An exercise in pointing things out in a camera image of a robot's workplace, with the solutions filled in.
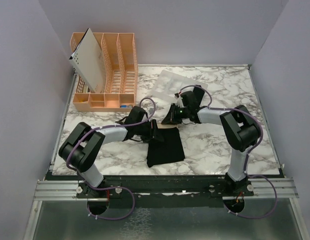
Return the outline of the black white boxer briefs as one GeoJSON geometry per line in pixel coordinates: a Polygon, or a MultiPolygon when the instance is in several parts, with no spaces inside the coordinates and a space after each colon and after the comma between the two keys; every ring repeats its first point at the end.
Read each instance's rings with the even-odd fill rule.
{"type": "Polygon", "coordinates": [[[203,88],[200,86],[200,85],[196,85],[194,88],[193,88],[193,93],[196,97],[196,100],[198,102],[198,105],[201,104],[202,102],[202,99],[205,95],[205,91],[203,90],[203,88]]]}

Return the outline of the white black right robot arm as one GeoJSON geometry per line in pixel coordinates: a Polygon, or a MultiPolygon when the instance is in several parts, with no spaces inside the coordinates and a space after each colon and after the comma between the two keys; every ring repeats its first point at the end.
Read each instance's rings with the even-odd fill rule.
{"type": "Polygon", "coordinates": [[[250,152],[263,138],[263,130],[258,120],[244,105],[235,108],[201,106],[203,90],[189,90],[175,94],[178,99],[170,105],[163,125],[179,125],[189,119],[195,124],[215,124],[223,127],[226,139],[232,148],[230,167],[224,183],[225,192],[231,196],[238,194],[243,186],[240,181],[247,177],[250,152]]]}

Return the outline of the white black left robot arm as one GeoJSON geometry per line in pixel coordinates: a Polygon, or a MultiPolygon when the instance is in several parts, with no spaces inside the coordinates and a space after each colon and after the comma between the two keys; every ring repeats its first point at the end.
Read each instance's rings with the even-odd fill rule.
{"type": "Polygon", "coordinates": [[[131,140],[134,136],[139,136],[144,143],[152,140],[163,142],[157,122],[151,117],[145,109],[134,106],[128,116],[113,125],[92,127],[80,122],[63,142],[58,155],[69,169],[77,172],[89,184],[89,193],[100,197],[105,193],[104,176],[94,162],[101,147],[112,142],[131,140]]]}

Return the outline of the black garment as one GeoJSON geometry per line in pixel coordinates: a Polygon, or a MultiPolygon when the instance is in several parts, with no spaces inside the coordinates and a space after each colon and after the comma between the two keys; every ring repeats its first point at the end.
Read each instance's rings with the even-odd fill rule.
{"type": "Polygon", "coordinates": [[[147,165],[149,168],[155,165],[181,162],[185,154],[177,128],[159,129],[164,142],[151,140],[148,143],[147,165]]]}

